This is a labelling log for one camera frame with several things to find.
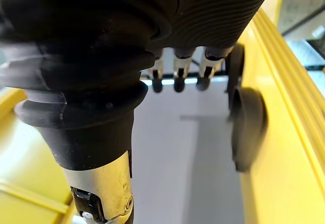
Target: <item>gray floor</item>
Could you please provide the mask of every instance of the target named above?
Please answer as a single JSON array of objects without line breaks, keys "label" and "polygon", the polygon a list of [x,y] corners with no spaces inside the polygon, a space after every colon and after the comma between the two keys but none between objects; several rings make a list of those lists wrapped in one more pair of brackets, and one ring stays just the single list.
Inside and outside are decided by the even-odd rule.
[{"label": "gray floor", "polygon": [[224,89],[149,88],[133,129],[135,224],[244,222]]}]

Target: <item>white surface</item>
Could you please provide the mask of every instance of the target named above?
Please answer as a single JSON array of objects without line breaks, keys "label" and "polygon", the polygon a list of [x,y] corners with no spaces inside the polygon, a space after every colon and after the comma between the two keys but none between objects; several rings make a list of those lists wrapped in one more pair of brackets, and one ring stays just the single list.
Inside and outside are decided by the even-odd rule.
[{"label": "white surface", "polygon": [[149,88],[133,127],[134,224],[244,223],[225,87]]}]

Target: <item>yellow panel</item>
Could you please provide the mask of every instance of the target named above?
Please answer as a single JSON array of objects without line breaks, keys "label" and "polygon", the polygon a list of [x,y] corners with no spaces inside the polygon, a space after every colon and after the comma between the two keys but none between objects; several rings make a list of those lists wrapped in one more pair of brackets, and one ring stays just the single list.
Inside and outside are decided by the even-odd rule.
[{"label": "yellow panel", "polygon": [[325,101],[262,11],[240,42],[242,86],[258,89],[268,112],[258,156],[241,174],[246,223],[325,223]]},{"label": "yellow panel", "polygon": [[61,167],[39,132],[13,112],[24,98],[16,89],[0,98],[0,223],[71,223],[75,208]]}]

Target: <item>black rubber cap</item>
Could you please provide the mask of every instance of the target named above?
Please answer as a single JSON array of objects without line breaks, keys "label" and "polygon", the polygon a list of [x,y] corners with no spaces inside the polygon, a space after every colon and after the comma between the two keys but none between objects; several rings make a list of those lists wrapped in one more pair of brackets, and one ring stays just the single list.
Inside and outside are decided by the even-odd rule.
[{"label": "black rubber cap", "polygon": [[267,111],[260,92],[235,89],[230,119],[233,121],[232,151],[236,171],[249,171],[267,128]]},{"label": "black rubber cap", "polygon": [[209,85],[210,85],[210,79],[209,78],[201,78],[201,77],[198,77],[197,89],[199,91],[207,90],[208,87],[209,87]]},{"label": "black rubber cap", "polygon": [[161,79],[153,79],[152,80],[152,88],[156,93],[160,93],[163,90],[163,84],[161,83]]},{"label": "black rubber cap", "polygon": [[178,93],[183,92],[185,88],[185,79],[184,78],[175,78],[174,79],[174,90]]}]

